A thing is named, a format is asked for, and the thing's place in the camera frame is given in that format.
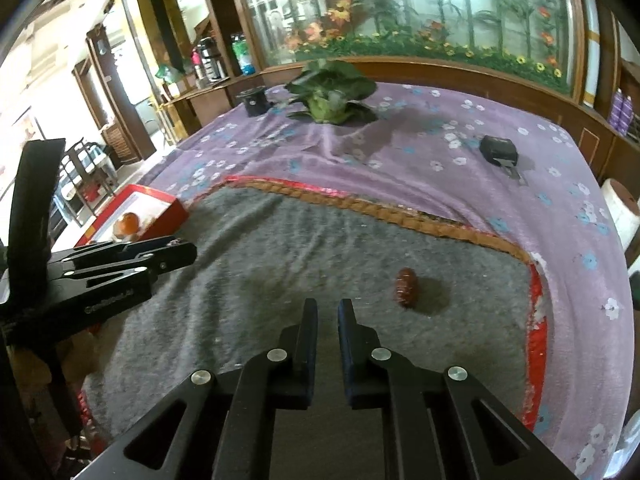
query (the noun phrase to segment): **sausage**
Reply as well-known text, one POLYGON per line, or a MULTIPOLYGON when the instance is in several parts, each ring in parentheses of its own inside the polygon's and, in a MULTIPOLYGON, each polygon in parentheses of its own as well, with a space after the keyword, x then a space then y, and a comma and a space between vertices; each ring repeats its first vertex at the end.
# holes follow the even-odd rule
POLYGON ((404 307, 413 308, 418 300, 418 276, 413 269, 400 269, 396 276, 396 301, 404 307))

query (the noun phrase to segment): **purple bedsheet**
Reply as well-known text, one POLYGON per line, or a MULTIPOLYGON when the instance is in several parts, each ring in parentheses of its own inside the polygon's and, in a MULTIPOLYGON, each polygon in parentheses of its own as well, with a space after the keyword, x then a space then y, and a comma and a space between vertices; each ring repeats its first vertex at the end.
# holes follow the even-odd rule
MULTIPOLYGON (((270 90, 271 99, 285 97, 270 90)), ((556 124, 460 92, 379 84, 366 102, 380 120, 360 127, 305 124, 280 107, 248 118, 235 108, 182 142, 142 184, 190 203, 228 174, 299 180, 516 242, 543 275, 546 306, 536 319, 546 316, 549 326, 534 432, 579 478, 601 478, 628 401, 633 318, 622 246, 577 146, 556 124), (515 143, 527 186, 484 161, 485 134, 515 143)))

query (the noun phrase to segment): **gray blanket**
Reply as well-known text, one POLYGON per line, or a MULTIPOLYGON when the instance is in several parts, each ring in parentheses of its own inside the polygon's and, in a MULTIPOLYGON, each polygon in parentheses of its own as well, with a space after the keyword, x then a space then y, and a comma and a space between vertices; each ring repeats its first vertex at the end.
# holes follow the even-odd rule
POLYGON ((383 478, 380 414, 344 400, 340 298, 385 346, 433 370, 462 365, 520 412, 529 270, 511 256, 253 189, 201 200, 179 235, 198 246, 196 262, 100 332, 102 371, 84 387, 112 436, 193 370, 225 372, 272 348, 307 297, 319 306, 314 403, 278 412, 272 479, 383 478), (420 277, 415 310, 394 301, 401 267, 420 277))

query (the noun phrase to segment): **red box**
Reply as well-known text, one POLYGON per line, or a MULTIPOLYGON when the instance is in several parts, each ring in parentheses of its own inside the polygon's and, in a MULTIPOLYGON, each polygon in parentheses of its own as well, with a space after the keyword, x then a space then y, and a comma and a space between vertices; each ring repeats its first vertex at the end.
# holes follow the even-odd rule
POLYGON ((75 247, 111 240, 114 222, 126 212, 136 213, 149 225, 140 233, 139 240, 148 240, 174 234, 189 214, 173 195, 139 184, 129 184, 107 204, 87 228, 75 247))

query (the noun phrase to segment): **brown braided trim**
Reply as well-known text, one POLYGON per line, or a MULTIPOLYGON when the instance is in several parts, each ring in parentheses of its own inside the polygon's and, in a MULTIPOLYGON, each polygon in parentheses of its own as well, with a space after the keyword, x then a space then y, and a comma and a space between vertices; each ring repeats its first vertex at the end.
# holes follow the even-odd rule
POLYGON ((420 233, 440 238, 453 238, 454 240, 470 242, 475 245, 510 254, 524 264, 531 263, 531 258, 527 251, 516 244, 504 240, 503 238, 477 231, 471 227, 443 223, 430 218, 416 216, 404 208, 391 205, 374 204, 367 202, 366 200, 353 197, 342 198, 327 196, 322 193, 288 187, 277 182, 265 182, 263 180, 229 182, 228 185, 230 187, 251 187, 254 189, 260 189, 267 193, 278 193, 292 198, 297 198, 310 204, 350 209, 356 213, 373 216, 378 220, 388 222, 389 224, 396 224, 405 229, 411 229, 413 231, 418 231, 420 233))

